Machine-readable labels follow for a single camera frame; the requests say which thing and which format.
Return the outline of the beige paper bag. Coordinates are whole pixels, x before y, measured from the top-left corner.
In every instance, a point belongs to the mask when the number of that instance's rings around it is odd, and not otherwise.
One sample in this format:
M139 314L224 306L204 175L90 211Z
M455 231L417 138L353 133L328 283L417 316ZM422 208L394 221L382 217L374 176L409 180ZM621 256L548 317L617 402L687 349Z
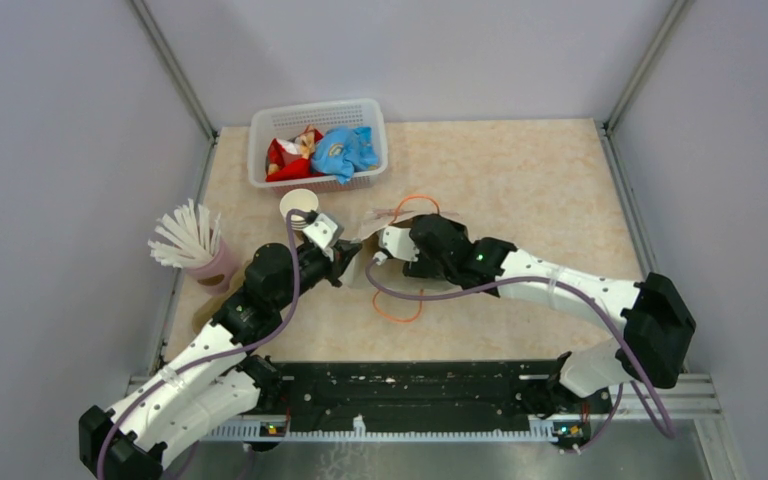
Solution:
M373 289L371 297L372 307L375 312L389 321L396 323L411 323L418 319L423 312L423 301L417 302L416 312L409 317L398 317L387 313L378 305L380 290L367 278L365 269L373 261L373 255L378 252L377 232L387 226L407 227L412 225L414 219L424 214L440 214L439 203L427 195L409 195L403 198L394 208L373 208L360 223L356 240L359 240L363 249L358 255L357 275L353 283L347 287L355 289ZM407 278L402 274L402 267L406 262L388 260L383 266L374 265L373 277L387 289L397 291L405 295L438 295L453 291L455 286L447 281L421 280Z

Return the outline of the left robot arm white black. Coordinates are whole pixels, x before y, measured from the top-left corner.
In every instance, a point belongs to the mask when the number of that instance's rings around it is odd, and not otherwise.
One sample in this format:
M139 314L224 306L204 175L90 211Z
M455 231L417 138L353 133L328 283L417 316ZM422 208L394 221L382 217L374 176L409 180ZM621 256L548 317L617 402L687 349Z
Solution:
M275 338L300 296L338 287L362 245L339 240L330 253L305 241L256 250L239 289L200 333L137 391L79 419L79 457L98 479L159 479L183 453L231 417L279 404L280 376L255 350Z

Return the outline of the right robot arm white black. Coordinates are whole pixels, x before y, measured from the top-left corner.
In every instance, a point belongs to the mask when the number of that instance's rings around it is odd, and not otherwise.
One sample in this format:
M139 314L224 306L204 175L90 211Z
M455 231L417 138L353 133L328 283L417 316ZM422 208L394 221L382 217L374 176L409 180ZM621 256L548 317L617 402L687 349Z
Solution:
M407 277L539 303L609 332L593 347L562 354L545 382L526 391L523 403L535 414L572 412L587 397L629 381L659 389L678 382L696 321L665 275L622 280L588 274L504 240L472 241L464 225L439 214L420 215L406 228L386 227L380 245L404 262Z

